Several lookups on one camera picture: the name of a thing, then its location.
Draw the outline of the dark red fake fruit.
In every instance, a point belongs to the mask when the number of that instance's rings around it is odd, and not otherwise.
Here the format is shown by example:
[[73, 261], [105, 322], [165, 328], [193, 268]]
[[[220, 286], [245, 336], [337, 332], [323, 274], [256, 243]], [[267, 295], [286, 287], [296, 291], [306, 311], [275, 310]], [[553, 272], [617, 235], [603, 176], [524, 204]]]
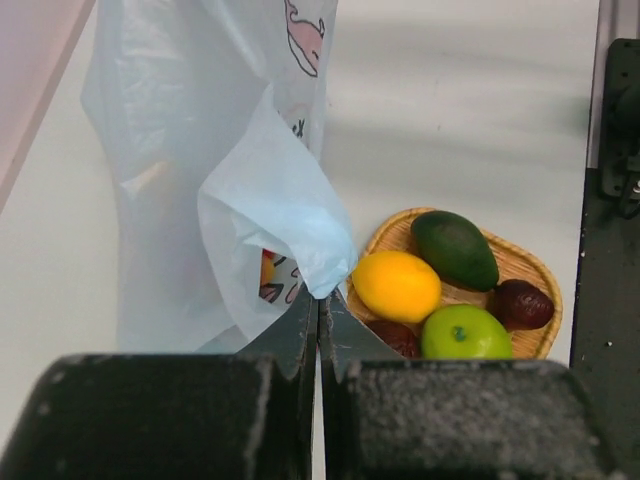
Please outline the dark red fake fruit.
[[395, 352], [405, 358], [420, 358], [421, 350], [413, 331], [404, 324], [385, 320], [371, 321], [368, 328]]

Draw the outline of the dark brown fake fruit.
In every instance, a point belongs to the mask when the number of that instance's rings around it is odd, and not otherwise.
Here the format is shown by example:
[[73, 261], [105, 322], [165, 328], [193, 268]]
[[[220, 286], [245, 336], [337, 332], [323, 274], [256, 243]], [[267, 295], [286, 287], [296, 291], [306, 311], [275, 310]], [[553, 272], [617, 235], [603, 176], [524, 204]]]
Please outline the dark brown fake fruit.
[[551, 321], [555, 307], [533, 284], [510, 279], [494, 289], [491, 311], [507, 331], [537, 330]]

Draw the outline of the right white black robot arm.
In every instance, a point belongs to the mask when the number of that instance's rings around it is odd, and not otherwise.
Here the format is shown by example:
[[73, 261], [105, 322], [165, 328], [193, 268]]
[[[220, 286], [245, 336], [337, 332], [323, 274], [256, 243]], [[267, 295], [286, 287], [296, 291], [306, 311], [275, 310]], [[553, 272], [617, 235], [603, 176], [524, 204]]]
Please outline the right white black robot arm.
[[598, 168], [601, 192], [624, 219], [639, 214], [639, 41], [618, 38], [607, 51]]

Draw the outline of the light green fake fruit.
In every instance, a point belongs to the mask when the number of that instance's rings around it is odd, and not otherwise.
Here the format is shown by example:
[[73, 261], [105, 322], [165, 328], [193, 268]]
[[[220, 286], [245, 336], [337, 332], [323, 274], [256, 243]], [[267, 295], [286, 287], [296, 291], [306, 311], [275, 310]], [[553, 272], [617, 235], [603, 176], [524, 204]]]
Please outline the light green fake fruit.
[[436, 310], [424, 323], [421, 334], [423, 357], [448, 359], [511, 359], [511, 338], [488, 311], [456, 304]]

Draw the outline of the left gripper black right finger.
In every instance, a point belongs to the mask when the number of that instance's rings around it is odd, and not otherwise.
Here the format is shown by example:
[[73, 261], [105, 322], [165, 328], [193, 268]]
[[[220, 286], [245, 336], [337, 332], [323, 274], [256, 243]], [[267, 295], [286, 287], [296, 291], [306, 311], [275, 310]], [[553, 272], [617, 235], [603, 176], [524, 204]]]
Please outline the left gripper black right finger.
[[409, 360], [319, 305], [330, 479], [621, 479], [578, 379], [546, 360]]

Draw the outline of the woven bamboo tray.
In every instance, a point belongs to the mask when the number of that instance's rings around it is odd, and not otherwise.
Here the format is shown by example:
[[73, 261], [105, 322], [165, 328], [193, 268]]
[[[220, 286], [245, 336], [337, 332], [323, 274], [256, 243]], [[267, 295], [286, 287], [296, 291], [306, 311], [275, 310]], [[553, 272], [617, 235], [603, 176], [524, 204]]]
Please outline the woven bamboo tray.
[[[437, 209], [430, 207], [402, 210], [383, 222], [370, 238], [361, 257], [377, 251], [403, 250], [418, 255], [411, 238], [410, 226], [420, 214]], [[563, 319], [563, 299], [561, 290], [551, 271], [535, 255], [494, 233], [480, 228], [496, 258], [499, 283], [506, 280], [524, 280], [545, 293], [554, 304], [554, 315], [542, 328], [516, 330], [510, 333], [514, 357], [518, 359], [546, 359], [556, 339]], [[360, 300], [351, 277], [346, 281], [346, 305], [353, 316], [366, 323], [377, 319]], [[490, 307], [493, 292], [483, 293], [465, 290], [442, 281], [439, 307], [450, 304], [472, 304]]]

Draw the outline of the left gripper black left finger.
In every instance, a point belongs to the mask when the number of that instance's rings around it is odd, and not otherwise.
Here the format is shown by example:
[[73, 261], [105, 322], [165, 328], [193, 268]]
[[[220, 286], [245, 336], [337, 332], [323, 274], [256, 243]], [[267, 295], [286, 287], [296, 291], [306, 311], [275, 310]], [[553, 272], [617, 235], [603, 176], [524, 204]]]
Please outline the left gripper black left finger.
[[232, 355], [76, 354], [36, 382], [5, 479], [307, 479], [319, 308]]

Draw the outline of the yellow fake lemon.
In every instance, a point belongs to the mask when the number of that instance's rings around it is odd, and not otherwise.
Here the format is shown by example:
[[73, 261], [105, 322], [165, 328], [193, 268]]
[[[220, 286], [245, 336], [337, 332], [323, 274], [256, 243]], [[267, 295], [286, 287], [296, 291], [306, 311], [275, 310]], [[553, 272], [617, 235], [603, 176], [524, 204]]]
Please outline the yellow fake lemon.
[[351, 274], [360, 301], [388, 321], [418, 324], [440, 304], [442, 283], [421, 258], [405, 251], [363, 257]]

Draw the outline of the blue plastic bag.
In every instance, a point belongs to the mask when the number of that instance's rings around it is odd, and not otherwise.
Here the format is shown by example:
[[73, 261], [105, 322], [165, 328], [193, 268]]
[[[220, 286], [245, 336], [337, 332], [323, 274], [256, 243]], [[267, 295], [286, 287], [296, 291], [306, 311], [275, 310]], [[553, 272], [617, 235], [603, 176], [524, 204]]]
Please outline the blue plastic bag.
[[[117, 344], [237, 351], [353, 270], [321, 165], [333, 1], [101, 1], [84, 110], [119, 220]], [[261, 287], [262, 250], [275, 254]]]

